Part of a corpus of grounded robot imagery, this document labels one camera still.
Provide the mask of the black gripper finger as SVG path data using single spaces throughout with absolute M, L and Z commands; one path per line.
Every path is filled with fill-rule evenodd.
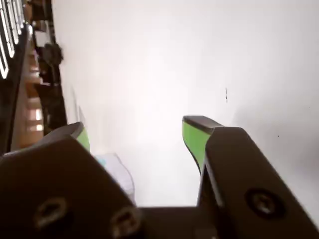
M 212 195 L 221 239 L 316 239 L 318 229 L 249 134 L 205 116 L 184 116 L 182 138 Z
M 137 239 L 139 210 L 74 137 L 0 159 L 3 239 Z

